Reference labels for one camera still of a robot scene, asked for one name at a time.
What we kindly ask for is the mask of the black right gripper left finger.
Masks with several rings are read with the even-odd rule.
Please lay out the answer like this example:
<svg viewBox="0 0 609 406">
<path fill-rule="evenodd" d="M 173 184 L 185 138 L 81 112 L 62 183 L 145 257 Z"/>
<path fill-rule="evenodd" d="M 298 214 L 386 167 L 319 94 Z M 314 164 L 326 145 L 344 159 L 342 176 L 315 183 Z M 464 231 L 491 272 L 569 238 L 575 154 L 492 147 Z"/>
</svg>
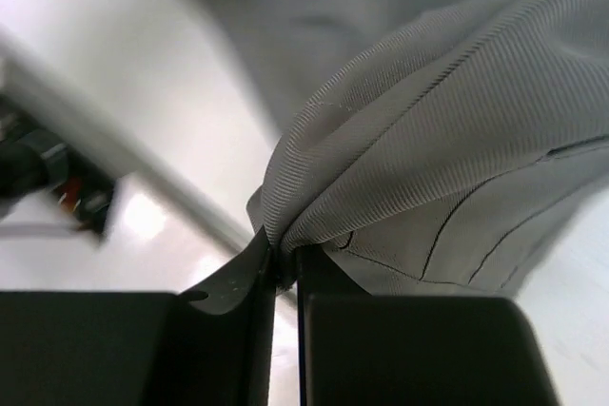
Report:
<svg viewBox="0 0 609 406">
<path fill-rule="evenodd" d="M 275 265 L 263 229 L 239 255 L 180 295 L 189 305 L 189 404 L 267 404 L 275 296 Z"/>
</svg>

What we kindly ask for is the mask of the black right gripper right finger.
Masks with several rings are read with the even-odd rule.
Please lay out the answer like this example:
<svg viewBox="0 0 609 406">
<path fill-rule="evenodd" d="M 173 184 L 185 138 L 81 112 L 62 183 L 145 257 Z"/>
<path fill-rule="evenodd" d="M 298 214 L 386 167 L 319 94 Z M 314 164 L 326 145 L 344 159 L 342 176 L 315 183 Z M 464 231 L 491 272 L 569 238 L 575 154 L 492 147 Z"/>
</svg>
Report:
<svg viewBox="0 0 609 406">
<path fill-rule="evenodd" d="M 315 294 L 322 295 L 367 295 L 367 292 L 351 279 L 319 245 L 306 246 L 296 251 L 297 302 L 298 302 L 298 360 L 300 405 L 307 404 L 306 397 L 306 349 L 307 318 L 309 300 Z"/>
</svg>

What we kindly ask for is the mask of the grey pleated skirt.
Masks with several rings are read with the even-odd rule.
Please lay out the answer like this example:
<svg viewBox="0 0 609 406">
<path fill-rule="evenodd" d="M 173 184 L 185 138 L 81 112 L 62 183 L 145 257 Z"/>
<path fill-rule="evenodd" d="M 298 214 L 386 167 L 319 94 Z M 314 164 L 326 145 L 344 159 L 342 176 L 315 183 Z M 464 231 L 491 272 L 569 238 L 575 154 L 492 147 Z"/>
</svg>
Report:
<svg viewBox="0 0 609 406">
<path fill-rule="evenodd" d="M 608 0 L 211 0 L 281 132 L 249 211 L 380 294 L 514 294 L 608 181 Z"/>
</svg>

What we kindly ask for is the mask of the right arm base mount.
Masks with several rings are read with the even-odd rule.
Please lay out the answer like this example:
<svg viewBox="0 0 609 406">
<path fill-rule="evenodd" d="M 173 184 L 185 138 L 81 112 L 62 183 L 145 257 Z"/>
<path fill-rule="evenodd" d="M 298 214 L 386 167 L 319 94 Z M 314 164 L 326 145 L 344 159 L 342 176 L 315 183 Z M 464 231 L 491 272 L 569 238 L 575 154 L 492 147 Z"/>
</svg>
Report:
<svg viewBox="0 0 609 406">
<path fill-rule="evenodd" d="M 108 232 L 108 216 L 117 180 L 57 134 L 1 96 L 1 218 L 27 196 L 42 192 L 70 218 L 70 224 L 18 224 L 2 234 L 54 236 L 86 232 L 99 243 Z"/>
</svg>

